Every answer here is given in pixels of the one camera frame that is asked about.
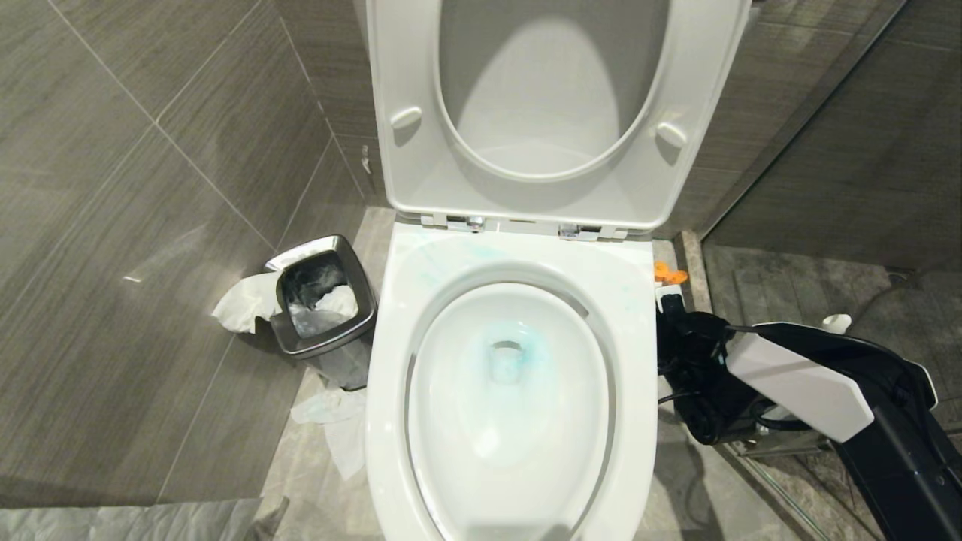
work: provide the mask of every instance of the crumpled tissue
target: crumpled tissue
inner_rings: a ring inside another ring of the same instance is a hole
[[[281,313],[277,302],[280,277],[280,272],[265,272],[244,278],[220,299],[211,315],[229,331],[253,333],[256,318],[269,321]]]
[[[324,437],[341,478],[348,480],[365,465],[364,432],[367,390],[346,393],[323,389],[291,409],[295,423],[324,425]]]

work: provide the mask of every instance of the chrome hinge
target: chrome hinge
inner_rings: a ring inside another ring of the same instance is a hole
[[[558,237],[566,241],[597,241],[601,236],[601,227],[596,225],[578,225],[577,223],[558,224]]]
[[[480,233],[484,231],[485,219],[480,216],[423,215],[421,216],[421,224],[446,227],[449,231]]]

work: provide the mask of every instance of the toilet hinge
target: toilet hinge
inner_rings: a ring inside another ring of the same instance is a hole
[[[421,216],[421,225],[447,227],[449,231],[480,233],[484,231],[485,219],[480,216],[425,215]]]
[[[583,241],[588,243],[599,239],[606,241],[623,241],[628,237],[628,229],[608,225],[559,223],[558,237],[565,241]]]

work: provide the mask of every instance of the shower floor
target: shower floor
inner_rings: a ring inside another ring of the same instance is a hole
[[[894,287],[883,267],[752,248],[703,247],[715,314],[735,324],[855,319],[848,334],[925,366],[933,415],[962,449],[962,272],[930,271]],[[883,539],[832,451],[751,460],[829,539]]]

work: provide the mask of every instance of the shower wall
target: shower wall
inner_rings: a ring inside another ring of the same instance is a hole
[[[711,243],[907,269],[962,249],[962,4],[914,1]]]

